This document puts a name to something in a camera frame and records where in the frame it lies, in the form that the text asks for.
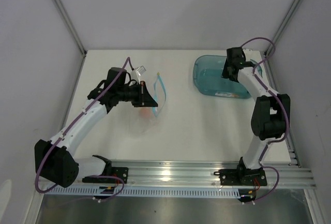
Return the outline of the brown egg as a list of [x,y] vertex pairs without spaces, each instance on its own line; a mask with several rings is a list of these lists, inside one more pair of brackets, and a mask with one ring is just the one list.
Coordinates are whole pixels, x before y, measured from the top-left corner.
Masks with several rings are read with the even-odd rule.
[[140,114],[143,118],[150,118],[151,111],[150,109],[141,109]]

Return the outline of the clear zip top bag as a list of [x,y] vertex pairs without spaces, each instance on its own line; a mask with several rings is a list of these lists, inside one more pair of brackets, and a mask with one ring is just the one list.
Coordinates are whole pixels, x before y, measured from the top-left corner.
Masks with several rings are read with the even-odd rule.
[[129,133],[133,137],[142,136],[149,130],[151,130],[162,116],[161,112],[166,105],[167,91],[163,82],[160,72],[150,78],[147,81],[147,88],[151,96],[157,101],[158,107],[156,108],[145,108],[150,109],[150,118],[143,118],[140,114],[141,109],[144,108],[133,108],[129,115]]

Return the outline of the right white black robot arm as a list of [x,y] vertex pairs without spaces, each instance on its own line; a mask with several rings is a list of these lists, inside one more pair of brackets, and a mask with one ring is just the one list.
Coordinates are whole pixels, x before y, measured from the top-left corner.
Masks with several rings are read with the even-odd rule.
[[258,66],[259,63],[246,60],[241,47],[227,49],[222,77],[243,85],[255,101],[251,117],[253,138],[236,171],[237,180],[244,185],[254,180],[255,172],[262,170],[269,148],[287,138],[290,125],[289,95],[280,94],[264,83],[257,72]]

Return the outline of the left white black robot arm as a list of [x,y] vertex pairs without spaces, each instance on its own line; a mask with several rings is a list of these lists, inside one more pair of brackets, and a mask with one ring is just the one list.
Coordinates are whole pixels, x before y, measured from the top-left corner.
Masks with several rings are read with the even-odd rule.
[[88,159],[74,159],[77,148],[92,130],[120,102],[130,102],[135,108],[157,107],[157,101],[140,79],[145,68],[128,72],[112,67],[107,78],[88,94],[81,113],[50,140],[40,139],[34,147],[36,179],[43,177],[64,188],[81,179],[85,183],[117,183],[111,160],[93,155]]

